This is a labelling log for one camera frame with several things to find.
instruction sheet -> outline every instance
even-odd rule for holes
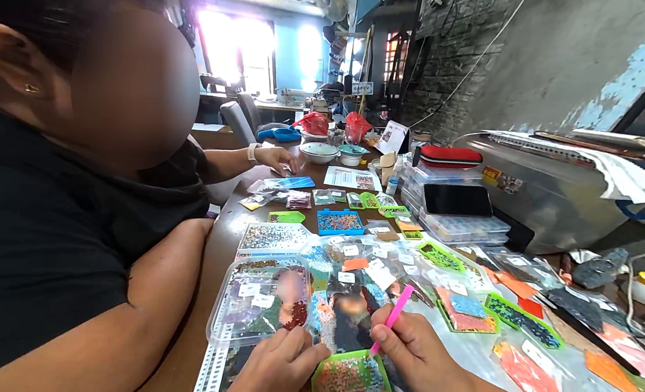
[[[345,188],[363,189],[364,191],[382,191],[378,175],[374,172],[340,166],[327,167],[324,183]]]

smartphone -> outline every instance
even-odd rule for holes
[[[491,217],[492,201],[479,185],[424,184],[426,212],[438,215]]]

grey chair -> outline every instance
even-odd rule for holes
[[[247,123],[245,114],[243,114],[237,102],[233,101],[222,104],[221,113],[223,118],[228,121],[233,130],[233,134],[243,147],[249,146],[250,143],[257,143],[255,134],[253,134],[250,124]]]
[[[261,130],[270,130],[274,128],[288,128],[287,124],[284,123],[268,123],[262,125],[262,119],[260,118],[260,112],[257,111],[257,105],[255,105],[255,100],[252,98],[252,95],[249,93],[238,93],[238,104],[245,114],[245,119],[247,123],[250,124],[250,129],[252,129],[253,134],[257,137],[257,132]]]

hand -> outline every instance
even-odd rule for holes
[[[392,330],[386,327],[392,310],[393,306],[387,304],[373,313],[370,335],[414,392],[436,391],[437,385],[446,391],[499,391],[461,368],[424,316],[402,312]]]
[[[325,344],[312,343],[311,335],[300,326],[291,332],[279,329],[255,346],[229,391],[299,391],[318,363],[330,355]]]
[[[263,165],[274,168],[282,176],[284,172],[281,163],[288,163],[292,173],[298,173],[298,160],[282,147],[255,148],[255,159]]]

wristwatch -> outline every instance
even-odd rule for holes
[[[251,165],[257,165],[259,162],[255,159],[255,148],[262,147],[261,143],[252,143],[247,147],[247,161]]]

